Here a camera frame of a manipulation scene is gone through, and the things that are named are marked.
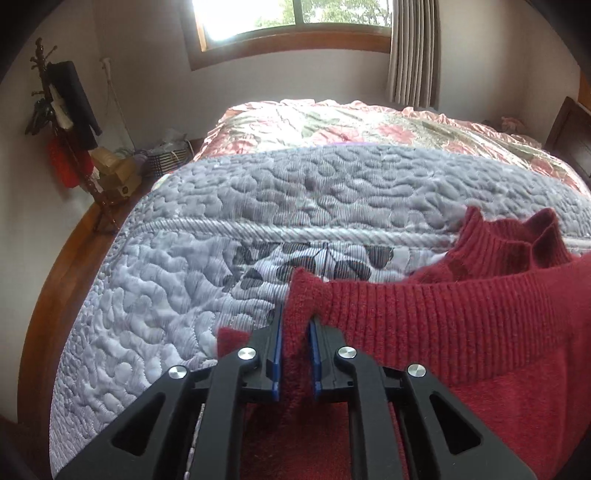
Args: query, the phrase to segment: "tree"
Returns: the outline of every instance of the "tree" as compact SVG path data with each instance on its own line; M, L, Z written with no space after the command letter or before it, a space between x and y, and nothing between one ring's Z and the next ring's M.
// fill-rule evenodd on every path
M339 22L390 27L391 0L301 0L305 23ZM295 23L292 0L282 0L282 19L259 18L259 28Z

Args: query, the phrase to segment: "window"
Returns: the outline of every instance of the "window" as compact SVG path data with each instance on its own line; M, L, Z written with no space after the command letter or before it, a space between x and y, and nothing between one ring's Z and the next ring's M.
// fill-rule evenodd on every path
M392 0L183 0L193 70L311 48L389 53Z

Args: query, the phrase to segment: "wooden floor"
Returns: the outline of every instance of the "wooden floor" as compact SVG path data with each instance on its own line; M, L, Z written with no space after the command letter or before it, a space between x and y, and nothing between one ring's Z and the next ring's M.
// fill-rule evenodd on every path
M150 191L148 181L114 209L119 225ZM18 379L18 425L0 419L0 428L34 473L51 479L49 470L49 416L53 382L61 351L77 313L96 276L114 235L93 232L99 208L92 205L76 226L56 259L31 317Z

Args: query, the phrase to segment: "cardboard box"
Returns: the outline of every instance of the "cardboard box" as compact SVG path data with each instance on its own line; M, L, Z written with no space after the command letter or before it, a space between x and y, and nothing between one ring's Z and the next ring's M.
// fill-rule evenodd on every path
M103 147L92 150L90 157L93 165L103 175L111 175L121 163L121 159L117 155Z
M99 185L103 190L115 190L125 185L125 182L135 173L135 160L132 157L120 160L113 173L99 177Z
M105 195L109 200L122 200L131 196L142 183L142 177L137 173L132 173L125 183L115 189L105 190Z

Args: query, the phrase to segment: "triangular cutout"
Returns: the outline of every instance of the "triangular cutout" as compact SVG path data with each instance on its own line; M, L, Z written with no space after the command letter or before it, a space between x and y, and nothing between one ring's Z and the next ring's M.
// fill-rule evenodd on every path
M444 399L432 394L429 400L452 455L459 455L480 445L480 436Z
M135 456L144 454L166 396L157 394L113 437L114 447Z

